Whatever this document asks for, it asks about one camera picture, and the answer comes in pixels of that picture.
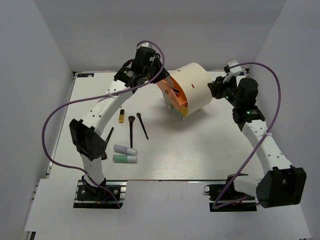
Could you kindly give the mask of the cream round drawer organizer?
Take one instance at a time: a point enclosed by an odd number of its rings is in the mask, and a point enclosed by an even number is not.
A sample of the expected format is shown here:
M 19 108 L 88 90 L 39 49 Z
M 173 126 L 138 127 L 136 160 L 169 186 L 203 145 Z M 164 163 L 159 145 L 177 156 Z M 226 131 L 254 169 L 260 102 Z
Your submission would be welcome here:
M 170 77 L 173 77 L 183 89 L 187 103 L 188 114 L 186 117 L 207 106 L 213 99 L 208 83 L 212 81 L 210 74 L 198 63 L 192 62 L 178 69 L 172 70 Z M 168 108 L 175 110 L 180 119 L 180 112 L 170 104 L 169 100 L 162 96 Z

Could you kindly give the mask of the yellow organizer drawer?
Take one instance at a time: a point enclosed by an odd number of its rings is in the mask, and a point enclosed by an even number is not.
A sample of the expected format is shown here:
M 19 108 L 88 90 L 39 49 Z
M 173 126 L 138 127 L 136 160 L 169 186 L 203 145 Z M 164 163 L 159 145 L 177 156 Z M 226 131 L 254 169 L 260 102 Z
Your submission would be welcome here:
M 185 118 L 188 115 L 188 106 L 187 105 L 181 105 L 179 107 L 179 113 L 181 114 L 182 118 Z

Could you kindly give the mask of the black makeup brush slim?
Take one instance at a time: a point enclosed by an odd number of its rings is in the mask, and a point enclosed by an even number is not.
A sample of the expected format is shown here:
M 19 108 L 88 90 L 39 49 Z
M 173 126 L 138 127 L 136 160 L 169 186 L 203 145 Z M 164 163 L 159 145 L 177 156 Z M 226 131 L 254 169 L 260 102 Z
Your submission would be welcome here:
M 149 139 L 149 136 L 148 136 L 148 134 L 147 134 L 145 125 L 144 125 L 144 123 L 143 123 L 141 113 L 137 112 L 137 113 L 136 113 L 136 116 L 138 117 L 139 122 L 140 122 L 140 125 L 141 125 L 141 127 L 142 127 L 142 130 L 143 130 L 143 132 L 144 132 L 144 135 L 145 135 L 146 139 L 148 140 L 148 139 Z

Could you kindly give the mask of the black makeup brush wide head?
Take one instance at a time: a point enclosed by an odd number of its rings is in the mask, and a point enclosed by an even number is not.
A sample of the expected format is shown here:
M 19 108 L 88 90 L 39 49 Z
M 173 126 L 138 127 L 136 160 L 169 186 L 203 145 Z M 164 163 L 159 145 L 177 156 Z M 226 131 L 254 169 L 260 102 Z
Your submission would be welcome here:
M 133 115 L 130 115 L 128 117 L 128 121 L 129 121 L 130 147 L 133 148 L 133 123 L 135 121 L 135 117 Z

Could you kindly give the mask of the black gold square lipstick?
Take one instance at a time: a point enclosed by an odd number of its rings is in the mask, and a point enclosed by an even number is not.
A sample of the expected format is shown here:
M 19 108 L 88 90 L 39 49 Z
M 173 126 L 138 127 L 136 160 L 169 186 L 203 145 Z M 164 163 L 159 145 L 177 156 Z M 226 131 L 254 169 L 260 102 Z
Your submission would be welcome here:
M 124 121 L 125 121 L 125 110 L 121 109 L 119 112 L 118 122 L 122 124 L 124 123 Z

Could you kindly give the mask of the rose gold lipstick tube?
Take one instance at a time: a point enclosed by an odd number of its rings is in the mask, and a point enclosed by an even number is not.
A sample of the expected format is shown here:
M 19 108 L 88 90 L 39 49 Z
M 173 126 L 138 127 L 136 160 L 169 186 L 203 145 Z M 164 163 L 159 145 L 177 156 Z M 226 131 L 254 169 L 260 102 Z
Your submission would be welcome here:
M 172 80 L 172 78 L 170 76 L 166 77 L 165 80 L 166 80 L 166 82 L 169 84 L 169 86 L 171 88 L 174 87 L 175 84 L 174 84 L 174 82 L 173 82 L 173 80 Z

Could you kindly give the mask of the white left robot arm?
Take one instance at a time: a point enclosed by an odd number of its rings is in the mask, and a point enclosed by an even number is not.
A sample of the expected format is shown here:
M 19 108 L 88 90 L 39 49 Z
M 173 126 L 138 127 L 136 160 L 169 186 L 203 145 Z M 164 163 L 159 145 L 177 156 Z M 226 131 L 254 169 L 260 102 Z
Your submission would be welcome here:
M 160 54 L 150 47 L 140 46 L 134 59 L 127 61 L 115 74 L 106 91 L 107 97 L 99 100 L 80 120 L 70 122 L 71 139 L 86 171 L 82 181 L 89 186 L 88 193 L 94 199 L 99 200 L 106 193 L 102 155 L 107 143 L 101 135 L 107 123 L 138 86 L 148 81 L 157 83 L 167 77 L 169 73 L 163 68 Z

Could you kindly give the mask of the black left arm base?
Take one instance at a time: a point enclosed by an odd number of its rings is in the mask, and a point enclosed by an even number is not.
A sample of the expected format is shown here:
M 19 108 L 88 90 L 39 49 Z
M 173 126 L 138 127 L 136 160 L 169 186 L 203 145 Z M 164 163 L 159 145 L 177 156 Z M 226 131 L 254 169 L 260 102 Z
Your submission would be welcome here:
M 120 207 L 122 207 L 127 189 L 126 181 L 107 181 L 106 186 L 115 198 Z M 97 194 L 94 194 L 86 187 L 81 180 L 77 183 L 76 193 L 73 202 L 75 209 L 116 209 L 119 207 L 108 191 L 99 188 Z

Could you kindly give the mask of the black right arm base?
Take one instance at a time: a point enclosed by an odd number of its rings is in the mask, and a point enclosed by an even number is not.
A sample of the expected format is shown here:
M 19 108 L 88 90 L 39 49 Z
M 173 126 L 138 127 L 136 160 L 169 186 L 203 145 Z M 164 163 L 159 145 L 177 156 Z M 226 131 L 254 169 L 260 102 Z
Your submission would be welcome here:
M 254 197 L 248 197 L 243 200 L 238 200 L 227 206 L 223 206 L 218 209 L 214 209 L 213 205 L 216 199 L 225 188 L 227 183 L 232 179 L 233 175 L 229 175 L 225 181 L 215 181 L 207 184 L 203 188 L 203 192 L 208 196 L 209 199 L 209 210 L 212 213 L 227 213 L 227 212 L 256 212 L 257 204 Z M 223 194 L 217 205 L 232 202 L 240 198 L 247 197 L 248 195 L 242 192 L 238 192 L 234 189 L 234 184 L 228 188 L 228 190 Z

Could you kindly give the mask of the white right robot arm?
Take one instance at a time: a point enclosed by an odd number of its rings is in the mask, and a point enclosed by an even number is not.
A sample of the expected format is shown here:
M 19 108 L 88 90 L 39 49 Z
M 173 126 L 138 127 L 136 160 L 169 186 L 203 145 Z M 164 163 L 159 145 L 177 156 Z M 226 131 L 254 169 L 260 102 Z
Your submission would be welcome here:
M 263 208 L 300 204 L 307 174 L 302 167 L 293 166 L 268 132 L 265 117 L 256 105 L 257 81 L 249 77 L 237 81 L 233 76 L 224 82 L 219 76 L 208 83 L 208 88 L 213 98 L 226 99 L 232 105 L 233 120 L 251 143 L 264 174 L 261 179 L 242 172 L 229 175 L 225 190 L 217 198 L 227 195 L 232 201 L 240 201 L 250 196 Z

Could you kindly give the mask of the black fan makeup brush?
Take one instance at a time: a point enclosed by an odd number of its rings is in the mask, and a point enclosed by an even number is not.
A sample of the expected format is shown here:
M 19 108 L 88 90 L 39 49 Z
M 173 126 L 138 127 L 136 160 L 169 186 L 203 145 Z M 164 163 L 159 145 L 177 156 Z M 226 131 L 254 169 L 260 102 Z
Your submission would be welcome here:
M 112 128 L 110 129 L 110 131 L 109 131 L 109 134 L 108 134 L 108 136 L 107 136 L 107 138 L 106 138 L 106 140 L 105 140 L 105 147 L 108 146 L 108 143 L 109 143 L 109 141 L 110 141 L 110 138 L 111 138 L 111 136 L 112 136 L 113 131 L 114 131 L 114 127 L 112 127 Z M 106 160 L 107 158 L 108 158 L 107 153 L 106 153 L 106 151 L 104 151 L 104 152 L 101 154 L 101 160 L 103 161 L 103 160 Z

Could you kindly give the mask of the lilac white cosmetic tube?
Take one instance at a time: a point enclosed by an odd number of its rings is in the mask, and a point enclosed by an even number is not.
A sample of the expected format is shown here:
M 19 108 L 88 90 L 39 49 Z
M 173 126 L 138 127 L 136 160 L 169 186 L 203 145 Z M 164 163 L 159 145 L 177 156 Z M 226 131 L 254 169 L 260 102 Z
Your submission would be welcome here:
M 136 156 L 138 154 L 138 151 L 136 149 L 122 146 L 122 145 L 118 145 L 118 144 L 114 145 L 113 150 L 116 153 L 128 155 L 128 156 Z

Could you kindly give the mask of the green white cosmetic tube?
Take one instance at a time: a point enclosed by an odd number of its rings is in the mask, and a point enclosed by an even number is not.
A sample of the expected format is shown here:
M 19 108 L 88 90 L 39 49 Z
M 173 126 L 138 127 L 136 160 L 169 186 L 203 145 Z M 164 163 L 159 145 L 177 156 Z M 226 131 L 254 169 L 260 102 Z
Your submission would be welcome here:
M 134 155 L 113 155 L 112 160 L 117 164 L 136 164 L 138 158 Z

